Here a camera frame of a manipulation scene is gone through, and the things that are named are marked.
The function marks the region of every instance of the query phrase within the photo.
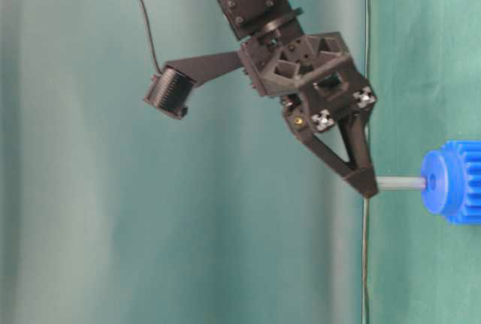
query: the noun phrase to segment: green fabric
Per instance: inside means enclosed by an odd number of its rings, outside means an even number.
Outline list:
[[[291,0],[360,67],[365,0]],[[216,0],[146,0],[159,59],[238,47]],[[0,322],[352,324],[362,201],[241,71],[141,99],[136,0],[1,0]],[[336,138],[330,142],[336,144]]]
[[[479,0],[371,0],[371,122],[377,173],[417,175],[448,139],[481,139]],[[370,323],[481,317],[481,227],[451,226],[418,192],[371,202]]]

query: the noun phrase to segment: metal shaft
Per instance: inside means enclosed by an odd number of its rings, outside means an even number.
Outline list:
[[[379,176],[377,185],[381,191],[420,190],[426,189],[424,177]]]

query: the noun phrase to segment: screw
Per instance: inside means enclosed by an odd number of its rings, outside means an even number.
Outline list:
[[[304,120],[302,119],[302,117],[296,117],[296,118],[294,119],[294,123],[295,123],[296,125],[300,126],[300,125],[303,125],[303,124],[304,124]]]

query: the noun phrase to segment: blue gear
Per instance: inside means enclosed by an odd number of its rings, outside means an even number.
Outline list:
[[[481,224],[481,141],[448,141],[422,163],[426,208],[452,224]]]

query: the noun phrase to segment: black cable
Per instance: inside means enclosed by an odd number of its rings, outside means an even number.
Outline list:
[[[157,73],[161,74],[162,71],[159,67],[159,63],[157,62],[156,48],[154,47],[154,44],[153,44],[153,37],[152,37],[152,30],[150,29],[149,15],[147,13],[147,9],[145,8],[144,0],[138,0],[138,1],[141,5],[142,14],[144,15],[145,31],[147,32],[147,38],[149,41],[150,54],[152,55],[153,65],[156,68]]]

